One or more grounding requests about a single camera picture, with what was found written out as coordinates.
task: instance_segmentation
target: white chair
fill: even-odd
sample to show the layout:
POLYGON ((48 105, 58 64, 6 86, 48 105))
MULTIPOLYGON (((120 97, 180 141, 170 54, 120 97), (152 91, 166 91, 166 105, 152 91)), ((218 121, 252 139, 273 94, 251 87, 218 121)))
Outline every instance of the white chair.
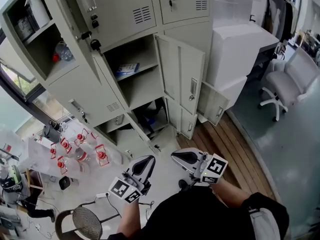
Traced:
POLYGON ((260 102, 258 108, 273 103, 276 116, 272 119, 279 121, 280 108, 282 112, 288 112, 288 106, 303 100, 308 93, 312 83, 320 75, 320 69, 313 59, 300 47, 298 47, 288 62, 273 59, 266 70, 266 81, 270 88, 263 87, 259 93, 264 91, 271 97, 260 102))

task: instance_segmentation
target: open locker door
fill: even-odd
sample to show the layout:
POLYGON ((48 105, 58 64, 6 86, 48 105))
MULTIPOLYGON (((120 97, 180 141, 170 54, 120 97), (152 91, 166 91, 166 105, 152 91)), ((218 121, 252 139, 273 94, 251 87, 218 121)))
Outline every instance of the open locker door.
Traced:
POLYGON ((51 16, 61 33, 61 36, 75 60, 79 65, 90 68, 99 79, 93 57, 91 47, 85 40, 81 40, 81 31, 78 28, 67 0, 45 0, 51 16))
POLYGON ((229 100, 208 83, 203 82, 197 112, 216 126, 228 106, 229 100))
POLYGON ((190 114, 168 96, 165 97, 165 105, 169 124, 172 125, 178 133, 183 134, 191 140, 198 115, 190 114))
POLYGON ((126 113, 126 115, 130 124, 135 129, 135 131, 139 134, 140 138, 149 146, 151 151, 157 155, 159 153, 159 150, 152 145, 151 140, 145 134, 142 126, 138 123, 138 119, 136 118, 135 114, 133 112, 130 112, 130 113, 126 113))
POLYGON ((195 115, 206 54, 165 35, 153 36, 164 93, 195 115))

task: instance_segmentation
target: black shirt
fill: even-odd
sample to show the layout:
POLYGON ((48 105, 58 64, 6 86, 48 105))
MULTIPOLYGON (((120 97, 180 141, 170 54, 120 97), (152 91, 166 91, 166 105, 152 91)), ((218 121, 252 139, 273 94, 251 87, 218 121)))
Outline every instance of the black shirt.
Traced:
MULTIPOLYGON (((277 222, 284 238, 289 216, 284 206, 260 194, 252 194, 240 208, 228 208, 212 193, 211 188, 193 186, 188 191, 169 197, 159 204, 150 219, 131 239, 244 239, 254 240, 255 233, 249 210, 266 208, 277 222)), ((109 240, 127 239, 122 233, 109 240)))

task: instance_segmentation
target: black shoe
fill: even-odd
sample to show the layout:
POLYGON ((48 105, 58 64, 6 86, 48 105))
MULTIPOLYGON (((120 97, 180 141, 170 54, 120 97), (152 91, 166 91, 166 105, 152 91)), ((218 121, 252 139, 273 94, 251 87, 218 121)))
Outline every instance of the black shoe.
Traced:
POLYGON ((182 191, 188 187, 188 183, 184 179, 180 179, 178 184, 182 191))
POLYGON ((55 221, 56 221, 56 212, 55 212, 54 209, 50 209, 50 211, 52 212, 52 215, 50 216, 51 222, 55 223, 55 221))

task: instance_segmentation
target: ventilation slot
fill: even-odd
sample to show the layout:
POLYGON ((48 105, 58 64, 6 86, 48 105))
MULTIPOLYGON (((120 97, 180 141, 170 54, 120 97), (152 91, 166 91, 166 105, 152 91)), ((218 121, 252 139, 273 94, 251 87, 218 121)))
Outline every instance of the ventilation slot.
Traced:
POLYGON ((113 112, 119 108, 119 104, 114 102, 108 106, 106 106, 110 112, 113 112))
POLYGON ((207 0, 195 0, 195 9, 197 11, 206 10, 208 7, 207 0))
POLYGON ((145 22, 151 19, 149 6, 133 10, 135 24, 145 22))

